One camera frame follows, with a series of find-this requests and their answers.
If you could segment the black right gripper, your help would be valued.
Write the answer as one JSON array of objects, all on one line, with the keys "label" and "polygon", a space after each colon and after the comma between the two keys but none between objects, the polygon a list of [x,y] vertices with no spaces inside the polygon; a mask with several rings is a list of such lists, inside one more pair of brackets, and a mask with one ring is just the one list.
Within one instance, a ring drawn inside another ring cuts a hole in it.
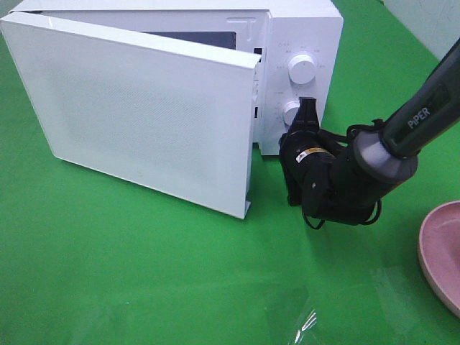
[{"label": "black right gripper", "polygon": [[301,204],[308,171],[318,162],[328,162],[340,151],[341,136],[319,127],[316,99],[300,97],[293,122],[280,139],[279,158],[291,206]]}]

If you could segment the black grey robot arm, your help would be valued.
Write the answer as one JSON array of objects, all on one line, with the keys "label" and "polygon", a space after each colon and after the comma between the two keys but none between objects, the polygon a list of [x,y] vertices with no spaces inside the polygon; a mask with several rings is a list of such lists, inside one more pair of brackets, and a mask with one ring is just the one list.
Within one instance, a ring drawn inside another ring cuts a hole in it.
[{"label": "black grey robot arm", "polygon": [[459,44],[455,43],[414,96],[387,120],[355,124],[345,135],[320,127],[316,100],[301,97],[279,158],[287,201],[304,220],[373,224],[382,198],[414,176],[418,153],[459,121]]}]

